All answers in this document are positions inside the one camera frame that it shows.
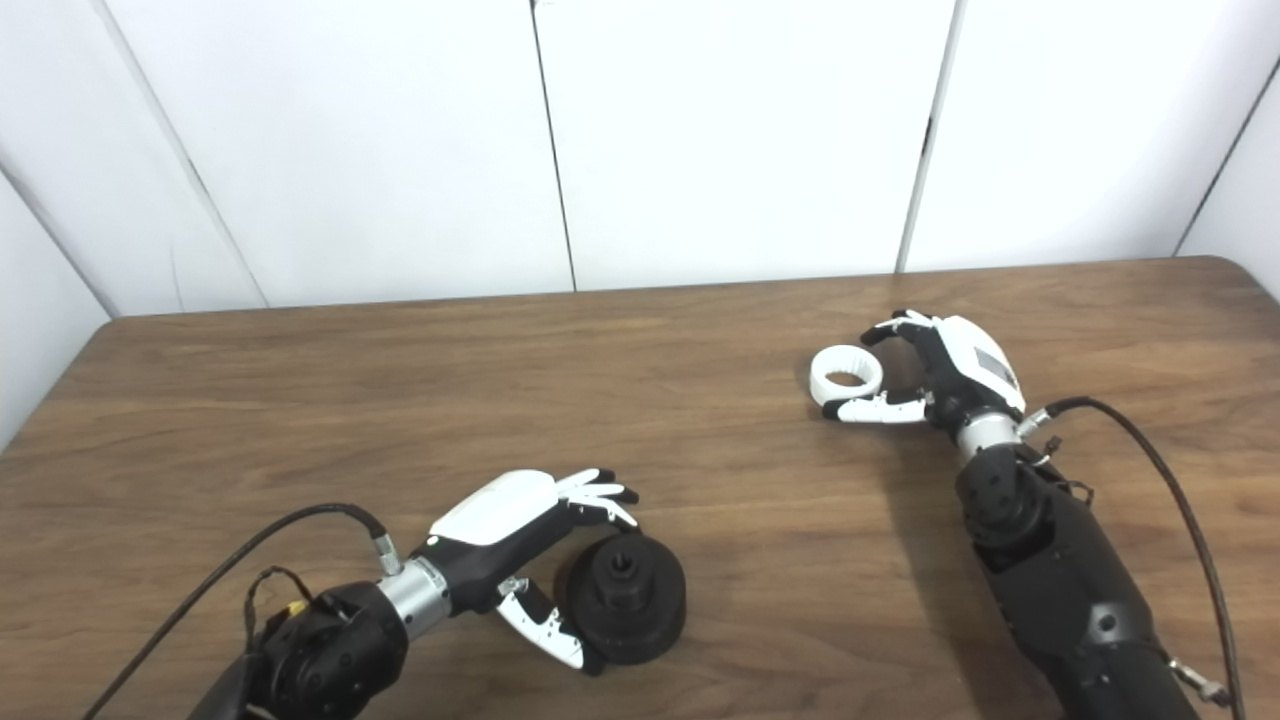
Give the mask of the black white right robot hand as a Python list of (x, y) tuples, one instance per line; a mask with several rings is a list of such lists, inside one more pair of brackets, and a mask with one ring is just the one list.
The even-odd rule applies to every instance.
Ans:
[[(916, 388), (884, 388), (884, 368), (870, 347), (887, 340), (902, 340), (915, 351), (923, 372)], [(1027, 410), (1007, 356), (986, 331), (964, 316), (910, 309), (865, 331), (858, 346), (819, 351), (810, 361), (809, 392), (833, 421), (928, 423), (948, 433), (988, 413), (1020, 421)]]

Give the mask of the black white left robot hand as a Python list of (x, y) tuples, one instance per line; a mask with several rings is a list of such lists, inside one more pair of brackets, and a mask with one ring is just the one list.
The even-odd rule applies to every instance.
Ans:
[(600, 675), (600, 653), (536, 582), (517, 573), (580, 527), (637, 533), (626, 509), (637, 501), (637, 493), (602, 468), (563, 478), (518, 469), (488, 482), (439, 518), (404, 561), (408, 585), (396, 606), (410, 638), (448, 618), (495, 611), (561, 664)]

